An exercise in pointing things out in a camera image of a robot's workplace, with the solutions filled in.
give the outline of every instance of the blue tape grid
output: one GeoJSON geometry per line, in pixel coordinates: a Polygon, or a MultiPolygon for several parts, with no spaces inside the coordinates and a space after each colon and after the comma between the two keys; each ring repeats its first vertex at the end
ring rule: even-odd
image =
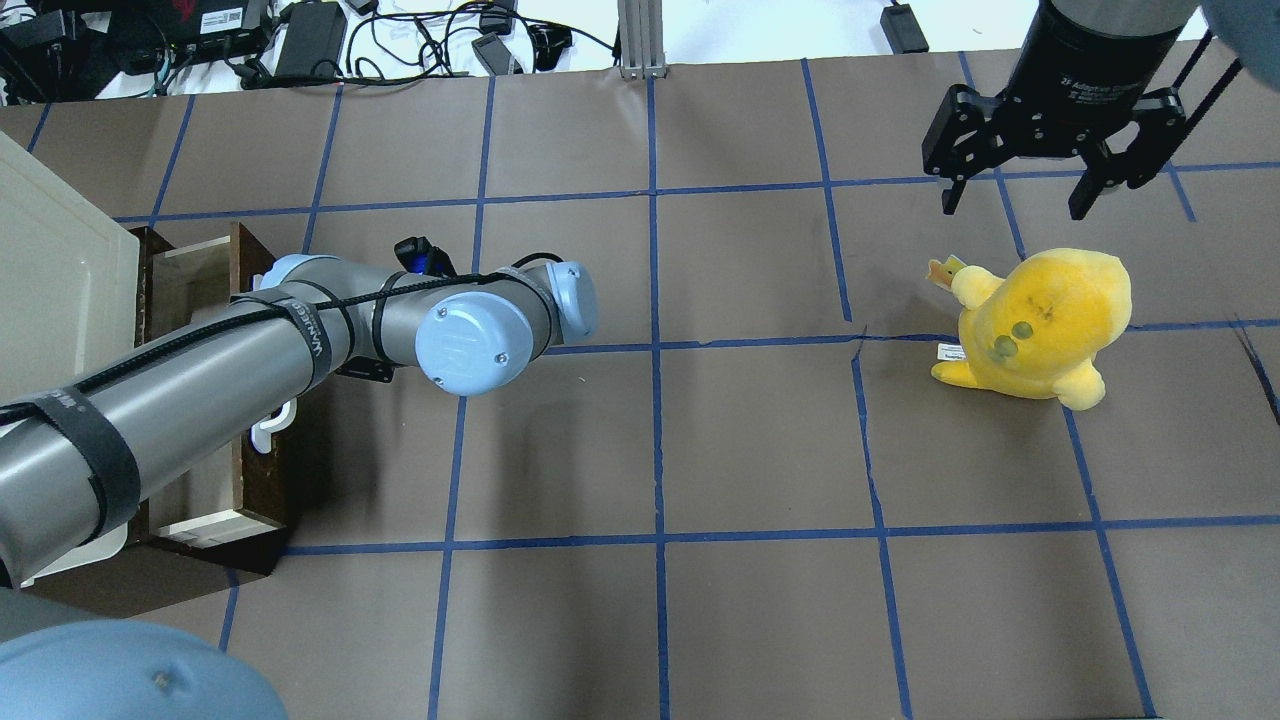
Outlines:
{"type": "MultiPolygon", "coordinates": [[[[965,79],[972,85],[973,79],[969,72],[968,58],[964,53],[960,53],[959,56],[960,56],[961,69],[965,74],[965,79]]],[[[1093,496],[1092,478],[1089,477],[1084,448],[1083,445],[1080,443],[1079,433],[1075,427],[1075,419],[1070,414],[1070,411],[1064,411],[1068,433],[1071,438],[1071,445],[1075,451],[1075,457],[1079,466],[1083,488],[1089,503],[1091,519],[1088,521],[890,527],[884,521],[883,509],[881,506],[879,497],[876,491],[872,451],[867,436],[868,413],[867,413],[867,401],[861,382],[861,366],[859,357],[855,356],[851,363],[851,373],[852,373],[855,396],[858,401],[859,427],[860,427],[864,461],[867,464],[867,475],[869,483],[868,489],[870,493],[870,501],[873,506],[873,518],[874,518],[873,527],[812,528],[812,529],[794,529],[794,530],[668,533],[666,529],[666,512],[664,512],[664,498],[663,498],[663,456],[662,456],[662,352],[663,351],[717,348],[717,347],[829,345],[829,343],[854,343],[863,341],[870,341],[870,342],[955,342],[956,341],[956,338],[950,334],[932,334],[932,333],[904,334],[904,336],[876,336],[865,333],[852,333],[852,334],[804,336],[804,337],[726,338],[709,342],[660,340],[659,287],[658,287],[658,275],[659,275],[658,199],[660,196],[820,188],[823,191],[823,196],[827,204],[827,219],[831,232],[832,256],[835,260],[837,283],[840,288],[841,309],[845,314],[845,318],[851,319],[852,313],[849,304],[849,293],[845,282],[845,274],[842,272],[844,256],[841,252],[841,240],[838,234],[838,225],[836,222],[836,209],[835,209],[832,190],[836,187],[922,184],[922,183],[934,182],[934,178],[928,176],[883,177],[883,178],[832,178],[831,169],[827,161],[826,141],[822,131],[819,101],[814,90],[813,76],[810,72],[809,61],[801,60],[800,67],[801,67],[801,76],[805,83],[805,92],[809,100],[809,110],[814,128],[814,140],[817,143],[818,159],[822,170],[822,181],[819,182],[756,183],[756,184],[732,184],[732,186],[709,186],[709,187],[659,187],[658,165],[657,165],[658,128],[655,119],[655,97],[654,97],[655,87],[653,79],[650,78],[646,81],[646,126],[648,126],[648,154],[649,154],[649,186],[646,188],[628,190],[628,191],[609,191],[609,192],[576,192],[576,193],[557,193],[557,195],[524,195],[524,196],[489,197],[486,196],[485,190],[488,178],[489,143],[492,137],[494,87],[495,87],[493,78],[490,78],[488,96],[485,101],[485,126],[484,126],[483,145],[481,145],[480,179],[476,191],[476,197],[474,199],[420,200],[420,201],[403,201],[403,202],[365,202],[365,204],[340,204],[340,205],[321,204],[325,173],[328,169],[329,156],[333,149],[333,138],[340,111],[342,88],[339,87],[334,96],[334,105],[330,115],[328,133],[325,137],[320,170],[316,178],[316,186],[312,201],[308,206],[268,208],[268,209],[255,209],[255,210],[219,210],[219,211],[206,211],[206,213],[170,213],[170,214],[161,213],[161,206],[164,204],[164,197],[169,186],[169,181],[173,176],[178,155],[182,150],[183,138],[186,137],[187,127],[196,105],[196,96],[189,96],[187,100],[187,106],[183,114],[182,124],[179,127],[177,138],[174,141],[174,147],[170,154],[168,167],[165,169],[164,179],[161,181],[160,188],[156,193],[156,200],[152,211],[148,215],[131,215],[131,217],[115,218],[118,222],[122,223],[145,222],[148,225],[154,227],[155,223],[159,220],[200,220],[209,218],[241,218],[241,217],[248,218],[248,217],[306,214],[308,219],[307,219],[306,236],[302,242],[302,250],[308,251],[314,236],[315,220],[320,214],[380,210],[380,209],[401,209],[401,208],[475,206],[476,220],[475,220],[475,236],[472,243],[472,263],[471,263],[471,269],[472,272],[475,272],[477,270],[480,264],[480,250],[481,250],[480,245],[483,237],[485,205],[516,204],[516,202],[556,202],[566,200],[598,200],[598,199],[637,197],[637,196],[648,197],[649,246],[650,246],[650,258],[649,258],[650,315],[652,315],[650,342],[618,343],[618,345],[604,345],[604,346],[556,347],[552,348],[548,354],[549,355],[595,354],[595,352],[650,354],[653,359],[652,380],[653,380],[653,413],[654,413],[654,434],[653,434],[654,532],[653,533],[620,534],[620,536],[535,537],[535,538],[509,538],[509,539],[488,539],[488,541],[456,539],[454,528],[457,523],[458,484],[461,478],[463,436],[465,436],[463,430],[466,425],[466,410],[467,410],[466,400],[462,398],[458,401],[458,410],[454,427],[453,468],[449,478],[449,502],[448,502],[444,541],[294,546],[289,547],[285,551],[285,555],[291,556],[398,553],[398,552],[442,553],[443,562],[440,574],[439,598],[436,606],[435,642],[431,656],[430,687],[429,687],[430,700],[429,700],[428,716],[430,719],[436,717],[439,711],[440,676],[444,661],[444,642],[445,642],[445,629],[448,619],[449,579],[452,577],[452,560],[454,552],[474,552],[474,551],[531,548],[531,547],[595,547],[595,546],[653,544],[655,551],[655,573],[657,573],[655,585],[657,585],[657,607],[658,607],[657,639],[658,639],[658,667],[659,667],[659,674],[658,674],[659,707],[662,717],[669,719],[671,684],[669,684],[669,665],[668,665],[667,574],[666,574],[666,546],[668,543],[760,542],[760,541],[785,542],[785,541],[805,541],[805,539],[874,538],[879,546],[886,612],[888,615],[890,642],[893,650],[893,666],[899,683],[901,711],[905,717],[911,717],[913,711],[911,711],[910,687],[908,678],[908,665],[906,665],[905,652],[902,650],[901,626],[897,615],[897,600],[893,588],[893,575],[892,575],[892,564],[890,559],[888,539],[897,537],[992,536],[992,534],[1062,533],[1062,532],[1092,532],[1098,538],[1100,551],[1102,553],[1103,564],[1107,571],[1107,579],[1111,585],[1112,598],[1116,606],[1116,614],[1117,618],[1120,619],[1121,633],[1124,635],[1125,648],[1129,653],[1130,664],[1133,666],[1134,679],[1138,685],[1139,696],[1143,703],[1143,711],[1148,716],[1153,716],[1155,703],[1151,697],[1149,688],[1147,687],[1146,683],[1142,659],[1137,647],[1137,642],[1133,635],[1132,624],[1128,618],[1128,611],[1124,602],[1124,594],[1120,587],[1119,574],[1116,573],[1115,564],[1111,559],[1107,532],[1144,530],[1144,529],[1160,529],[1160,528],[1280,525],[1280,515],[1193,516],[1193,518],[1110,519],[1110,520],[1105,519],[1102,516],[1101,509],[1098,507],[1097,498],[1093,496]]],[[[49,111],[50,106],[46,105],[45,110],[41,114],[37,127],[32,133],[31,142],[28,143],[28,150],[33,150],[37,141],[40,140],[41,129],[45,126],[49,111]]],[[[1178,193],[1179,201],[1183,205],[1187,219],[1189,222],[1196,222],[1196,213],[1181,184],[1180,179],[1181,173],[1272,170],[1272,169],[1280,169],[1280,161],[1216,163],[1216,164],[1176,165],[1176,167],[1174,164],[1169,164],[1161,172],[1169,176],[1170,182],[1172,183],[1174,190],[1178,193]]],[[[1027,251],[1023,243],[1020,228],[1018,225],[1018,218],[1014,213],[1012,202],[1009,196],[1007,181],[1078,177],[1079,174],[1080,174],[1079,170],[1004,172],[1001,169],[995,169],[991,173],[983,173],[974,178],[970,178],[970,181],[996,183],[1000,191],[1001,202],[1006,213],[1006,219],[1010,225],[1010,233],[1014,241],[1015,250],[1018,251],[1020,258],[1025,258],[1027,251]]],[[[1244,320],[1234,319],[1234,320],[1213,320],[1213,322],[1198,322],[1198,323],[1151,323],[1144,325],[1130,325],[1128,329],[1129,332],[1185,332],[1185,331],[1226,329],[1226,328],[1247,328],[1247,327],[1280,327],[1280,319],[1260,318],[1260,319],[1244,319],[1244,320]]],[[[227,573],[228,573],[230,592],[228,593],[228,602],[224,612],[223,628],[219,639],[219,647],[224,651],[227,650],[227,646],[230,642],[232,628],[234,624],[236,609],[239,597],[238,577],[230,569],[228,569],[227,573]]]]}

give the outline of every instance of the plush toy tag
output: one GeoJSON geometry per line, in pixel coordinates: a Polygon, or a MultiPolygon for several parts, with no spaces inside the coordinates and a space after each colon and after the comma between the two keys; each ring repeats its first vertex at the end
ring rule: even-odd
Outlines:
{"type": "Polygon", "coordinates": [[[950,342],[938,343],[938,360],[964,360],[964,347],[950,342]]]}

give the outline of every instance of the white label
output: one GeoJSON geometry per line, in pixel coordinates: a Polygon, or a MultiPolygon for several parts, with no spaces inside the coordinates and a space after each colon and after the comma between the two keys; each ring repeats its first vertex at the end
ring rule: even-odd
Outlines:
{"type": "Polygon", "coordinates": [[[243,17],[243,8],[205,13],[204,15],[200,15],[200,35],[220,32],[224,29],[239,29],[241,19],[243,17]]]}
{"type": "Polygon", "coordinates": [[[938,343],[938,360],[964,360],[964,347],[950,342],[938,343]]]}

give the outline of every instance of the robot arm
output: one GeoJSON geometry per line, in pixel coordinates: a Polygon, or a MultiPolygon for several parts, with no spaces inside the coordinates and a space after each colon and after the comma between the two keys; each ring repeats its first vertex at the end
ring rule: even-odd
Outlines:
{"type": "Polygon", "coordinates": [[[1197,4],[1041,0],[1005,90],[988,97],[951,86],[924,137],[924,172],[943,186],[942,211],[955,213],[969,178],[1010,158],[1079,155],[1085,172],[1069,208],[1073,219],[1083,219],[1103,192],[1156,177],[1240,70],[1240,60],[1280,86],[1276,1],[1219,0],[1204,4],[1206,15],[1240,60],[1215,92],[1190,117],[1178,94],[1181,77],[1172,87],[1144,92],[1197,4]],[[1138,124],[1137,137],[1112,151],[1107,138],[1130,122],[1138,124]]]}
{"type": "Polygon", "coordinates": [[[128,521],[141,500],[352,359],[417,365],[448,392],[479,395],[596,327],[577,263],[434,278],[291,255],[262,284],[204,324],[0,407],[0,584],[128,521]]]}

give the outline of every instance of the yellow plush toy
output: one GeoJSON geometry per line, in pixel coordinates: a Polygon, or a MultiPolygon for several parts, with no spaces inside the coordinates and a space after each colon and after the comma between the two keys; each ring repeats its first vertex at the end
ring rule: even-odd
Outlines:
{"type": "Polygon", "coordinates": [[[1120,337],[1133,313],[1119,258],[1046,250],[1001,279],[951,256],[929,260],[928,278],[964,305],[965,359],[938,363],[934,378],[1016,397],[1057,397],[1071,410],[1102,400],[1106,386],[1093,357],[1120,337]]]}

